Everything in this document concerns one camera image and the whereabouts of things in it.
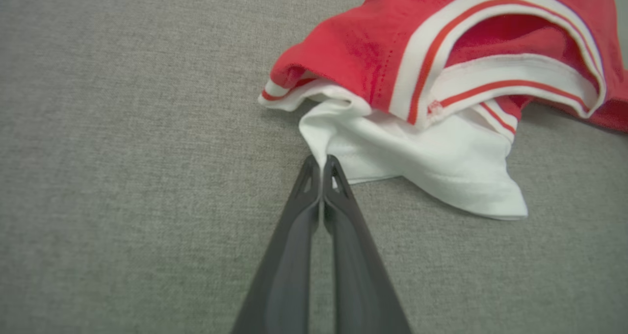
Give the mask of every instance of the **clothing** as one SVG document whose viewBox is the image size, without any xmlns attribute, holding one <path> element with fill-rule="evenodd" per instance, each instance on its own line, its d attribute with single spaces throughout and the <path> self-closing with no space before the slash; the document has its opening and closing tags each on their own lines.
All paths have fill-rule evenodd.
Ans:
<svg viewBox="0 0 628 334">
<path fill-rule="evenodd" d="M 505 158 L 529 102 L 628 131 L 616 23 L 614 0 L 366 0 L 281 55 L 259 101 L 321 101 L 301 133 L 350 182 L 405 176 L 516 220 L 527 207 Z"/>
</svg>

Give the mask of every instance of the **gray textile background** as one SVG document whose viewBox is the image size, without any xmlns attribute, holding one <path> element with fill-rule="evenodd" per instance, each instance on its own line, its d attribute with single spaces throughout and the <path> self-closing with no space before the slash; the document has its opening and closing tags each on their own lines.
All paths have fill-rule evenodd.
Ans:
<svg viewBox="0 0 628 334">
<path fill-rule="evenodd" d="M 0 0 L 0 333 L 228 332 L 308 154 L 306 109 L 256 97 L 361 1 Z M 509 157 L 524 222 L 402 179 L 354 192 L 416 333 L 625 334 L 627 157 L 626 135 L 531 106 Z M 331 249 L 319 229 L 314 334 Z"/>
</svg>

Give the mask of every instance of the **red garment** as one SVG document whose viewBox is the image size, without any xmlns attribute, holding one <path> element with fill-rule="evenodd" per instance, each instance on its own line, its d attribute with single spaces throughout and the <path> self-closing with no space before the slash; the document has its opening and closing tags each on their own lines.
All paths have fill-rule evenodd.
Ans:
<svg viewBox="0 0 628 334">
<path fill-rule="evenodd" d="M 614 0 L 366 0 L 281 55 L 262 96 L 323 77 L 418 128 L 479 104 L 514 137 L 539 99 L 628 132 L 624 73 Z"/>
</svg>

